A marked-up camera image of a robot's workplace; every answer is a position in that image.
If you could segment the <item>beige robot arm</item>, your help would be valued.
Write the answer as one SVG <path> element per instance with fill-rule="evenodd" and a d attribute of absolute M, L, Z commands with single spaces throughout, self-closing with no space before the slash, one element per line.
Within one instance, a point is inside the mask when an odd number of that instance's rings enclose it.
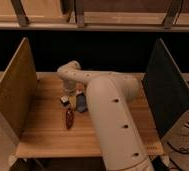
<path fill-rule="evenodd" d="M 64 90 L 71 93 L 76 83 L 86 86 L 87 108 L 107 171 L 154 171 L 147 150 L 128 107 L 139 92 L 131 74 L 83 71 L 77 61 L 57 70 Z"/>

